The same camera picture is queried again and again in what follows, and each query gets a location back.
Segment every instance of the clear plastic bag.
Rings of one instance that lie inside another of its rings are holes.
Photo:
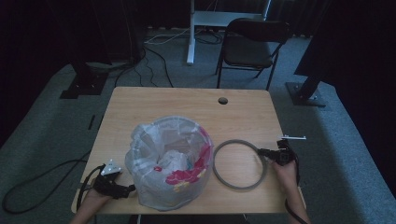
[[[213,167],[213,143],[195,121],[179,116],[140,124],[125,165],[142,205],[168,211],[198,197]]]

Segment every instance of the chair leg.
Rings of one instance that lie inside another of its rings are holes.
[[[217,89],[220,88],[221,70],[222,70],[222,66],[219,67],[219,73],[218,73],[218,86],[216,87]]]
[[[262,68],[262,70],[260,70],[260,72],[254,77],[254,78],[258,78],[260,76],[260,74],[262,73],[264,69]]]
[[[275,70],[275,67],[276,67],[277,55],[278,55],[278,53],[275,56],[274,63],[273,63],[272,68],[271,68],[271,73],[270,73],[270,76],[268,77],[267,87],[265,88],[266,91],[268,91],[270,89],[272,76],[274,74],[274,70]]]
[[[222,58],[222,52],[221,52],[219,55],[219,59],[218,59],[218,65],[216,66],[216,72],[215,72],[216,75],[218,74],[219,68],[222,66],[222,61],[223,61],[223,58]]]

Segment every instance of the desk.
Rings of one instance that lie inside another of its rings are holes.
[[[187,64],[194,63],[195,52],[195,26],[221,26],[226,27],[230,21],[238,18],[250,18],[254,20],[266,20],[271,0],[267,0],[262,14],[258,13],[240,13],[240,12],[220,12],[220,11],[196,11],[195,2],[191,0],[191,15],[190,15],[190,42],[189,52],[187,55]]]
[[[218,102],[220,97],[227,98],[228,104],[221,105]],[[140,123],[151,123],[157,118],[171,115],[198,122],[208,132],[215,147],[226,140],[239,138],[257,147],[277,149],[276,140],[282,135],[268,91],[117,87],[109,101],[81,183],[96,166],[113,159],[124,171],[117,183],[123,186],[133,184],[124,165],[133,129]],[[233,184],[254,183],[261,172],[257,155],[251,149],[232,146],[224,147],[218,153],[218,171],[226,180],[235,181]],[[77,197],[72,205],[74,212],[76,201]],[[230,189],[222,185],[212,173],[204,192],[177,210],[159,212],[142,206],[134,194],[127,199],[110,201],[100,213],[283,213],[284,202],[285,196],[280,191],[275,173],[268,167],[264,181],[253,190]]]

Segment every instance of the person's hand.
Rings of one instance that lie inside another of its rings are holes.
[[[110,199],[112,199],[111,196],[106,196],[99,193],[95,189],[90,189],[88,190],[84,201],[89,201],[90,203],[96,203],[96,204],[105,204]]]
[[[106,196],[95,189],[90,189],[84,198],[76,215],[70,221],[70,224],[85,224],[88,223],[97,211],[99,211],[109,200],[111,196]]]
[[[277,164],[275,161],[270,161],[270,163],[283,190],[289,191],[297,188],[297,165],[295,161],[291,161],[284,166]]]

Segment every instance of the cable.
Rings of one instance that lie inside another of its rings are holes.
[[[289,144],[284,143],[288,148],[291,148]],[[296,182],[297,186],[300,184],[300,161],[298,159],[297,153],[295,153],[293,150],[291,151],[294,156],[294,161],[296,162]]]
[[[155,35],[154,37],[152,37],[151,39],[145,41],[144,43],[145,43],[145,44],[150,44],[150,45],[161,45],[161,44],[165,44],[165,43],[167,43],[167,42],[169,42],[169,41],[175,39],[176,37],[183,35],[183,34],[186,33],[188,30],[190,30],[190,28],[184,30],[183,32],[181,32],[181,33],[178,34],[178,35]],[[167,40],[165,40],[165,41],[163,41],[163,42],[160,42],[160,43],[151,43],[151,42],[150,42],[151,40],[154,40],[155,38],[158,38],[158,37],[161,37],[161,36],[172,36],[172,37],[169,38],[169,39],[167,39]]]
[[[197,42],[201,43],[201,44],[208,44],[208,45],[219,45],[219,44],[222,43],[222,40],[223,40],[222,35],[220,35],[220,34],[215,34],[215,33],[212,32],[212,31],[206,31],[206,32],[207,32],[208,34],[214,36],[214,37],[216,38],[216,40],[212,42],[212,41],[207,41],[207,40],[204,40],[204,39],[202,39],[202,38],[197,38],[197,37],[195,37],[195,40],[196,40]]]
[[[155,51],[152,50],[152,49],[147,48],[146,46],[145,46],[145,49],[148,49],[149,51],[153,52],[154,54],[158,55],[161,59],[163,59],[163,66],[165,67],[165,74],[166,74],[166,77],[168,78],[168,81],[169,81],[169,84],[171,85],[171,87],[174,88],[174,86],[173,86],[173,84],[172,84],[172,81],[171,81],[171,78],[169,77],[168,68],[166,67],[166,60],[165,60],[165,58],[164,58],[161,54],[155,52]]]
[[[146,67],[151,71],[151,78],[150,78],[150,82],[155,86],[158,87],[157,84],[155,84],[152,79],[154,79],[154,72],[152,71],[152,68],[149,67],[149,59],[146,57]]]
[[[216,177],[219,179],[219,181],[220,181],[221,183],[223,183],[225,186],[228,186],[228,187],[230,187],[230,188],[232,188],[232,189],[254,189],[254,188],[256,188],[258,185],[260,185],[260,183],[261,183],[261,182],[264,180],[264,178],[265,178],[265,171],[266,171],[266,169],[267,169],[267,167],[266,167],[266,165],[265,165],[265,162],[262,162],[262,175],[261,175],[260,179],[259,179],[256,183],[254,183],[254,184],[252,184],[252,185],[250,185],[250,186],[247,186],[247,187],[238,187],[238,186],[235,186],[235,185],[232,185],[232,184],[228,183],[227,181],[225,181],[225,180],[219,175],[218,170],[216,169],[215,159],[216,159],[216,155],[218,154],[218,152],[219,152],[224,146],[230,145],[230,144],[235,144],[235,143],[236,143],[236,144],[242,144],[242,145],[245,145],[245,146],[247,146],[247,147],[250,147],[250,148],[253,149],[256,153],[257,153],[257,151],[259,150],[259,149],[256,148],[253,144],[251,144],[251,143],[249,143],[249,142],[247,142],[247,141],[244,141],[244,140],[232,139],[232,140],[225,141],[225,142],[221,143],[220,145],[218,145],[218,146],[216,147],[216,150],[215,150],[215,153],[214,153],[214,156],[213,156],[213,172],[215,173]]]
[[[141,87],[143,87],[143,84],[142,84],[142,75],[136,70],[136,67],[134,68],[134,71],[137,73],[137,75],[139,76],[139,83],[140,83],[140,86]]]
[[[87,187],[88,185],[88,181],[90,181],[91,176],[93,175],[93,173],[95,173],[97,170],[103,170],[103,168],[105,168],[105,165],[101,165],[96,167],[95,169],[93,169],[88,175],[87,177],[85,177],[84,182],[82,183],[81,188],[79,189],[78,192],[78,198],[77,198],[77,204],[76,204],[76,211],[78,211],[79,207],[81,206],[81,200],[82,200],[82,194],[84,193],[84,191],[86,190],[85,187]]]
[[[130,67],[130,68],[125,68],[124,70],[122,70],[122,71],[117,75],[116,80],[114,81],[114,88],[117,87],[117,82],[119,82],[120,77],[121,77],[126,71],[128,71],[128,70],[131,69],[131,68],[132,68],[132,67]]]
[[[292,210],[291,210],[291,208],[289,207],[289,204],[288,204],[288,200],[286,199],[285,200],[285,207],[286,207],[286,210],[288,210],[288,212],[291,214],[291,216],[292,217],[294,217],[297,221],[299,221],[301,224],[308,224],[308,223],[306,223],[302,218],[300,218],[299,216],[297,216],[297,214],[295,214]]]
[[[23,213],[32,211],[33,209],[37,208],[37,207],[40,206],[42,203],[44,203],[44,202],[55,192],[55,190],[56,190],[57,188],[59,188],[59,187],[61,186],[61,184],[64,182],[64,180],[69,176],[69,174],[75,169],[75,167],[76,167],[80,162],[87,162],[87,161],[84,161],[83,158],[86,157],[88,154],[90,154],[90,152],[91,152],[91,151],[89,150],[89,151],[86,152],[82,157],[80,157],[78,160],[65,161],[65,162],[63,162],[63,163],[61,163],[61,164],[58,164],[58,165],[56,165],[56,166],[50,168],[48,171],[44,172],[44,173],[41,174],[41,175],[37,175],[37,176],[35,176],[35,177],[31,178],[31,179],[28,179],[28,180],[25,180],[25,181],[21,182],[20,184],[17,184],[17,185],[14,186],[13,188],[11,188],[11,189],[6,193],[6,195],[4,196],[3,201],[2,201],[3,210],[4,210],[5,212],[7,212],[7,213],[12,214],[12,215],[19,215],[19,214],[23,214]],[[49,192],[49,194],[48,194],[47,196],[45,196],[44,199],[42,199],[40,202],[34,204],[33,206],[31,206],[31,207],[29,207],[29,208],[27,208],[27,209],[23,209],[23,210],[12,210],[12,209],[8,208],[7,204],[8,204],[8,200],[9,200],[9,198],[10,198],[10,195],[11,195],[11,193],[14,192],[16,189],[19,189],[19,188],[21,188],[21,187],[23,187],[23,186],[25,186],[25,185],[27,185],[27,184],[33,182],[33,181],[36,181],[37,179],[43,177],[44,175],[47,175],[49,172],[51,172],[51,171],[53,171],[53,170],[55,170],[55,169],[57,169],[57,168],[59,168],[59,167],[61,167],[61,166],[64,166],[64,165],[66,165],[66,164],[68,164],[68,163],[71,163],[71,162],[74,162],[75,164],[74,164],[74,165],[70,168],[70,170],[64,175],[64,177],[61,179],[61,181],[59,181],[58,184],[56,184],[56,186]]]

